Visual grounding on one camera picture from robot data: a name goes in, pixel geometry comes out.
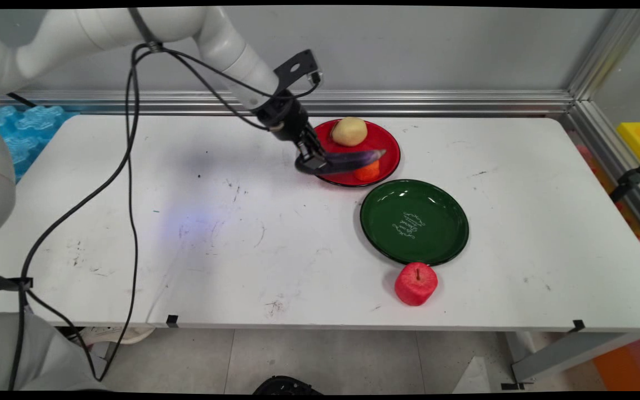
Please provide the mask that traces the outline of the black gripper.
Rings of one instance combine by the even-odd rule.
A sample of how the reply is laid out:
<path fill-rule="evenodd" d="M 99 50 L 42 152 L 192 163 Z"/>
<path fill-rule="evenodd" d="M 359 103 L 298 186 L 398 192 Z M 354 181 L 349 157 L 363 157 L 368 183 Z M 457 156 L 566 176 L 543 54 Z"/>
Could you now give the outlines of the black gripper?
<path fill-rule="evenodd" d="M 252 114 L 281 141 L 294 143 L 299 151 L 296 169 L 328 165 L 327 155 L 299 99 L 271 98 L 252 109 Z"/>

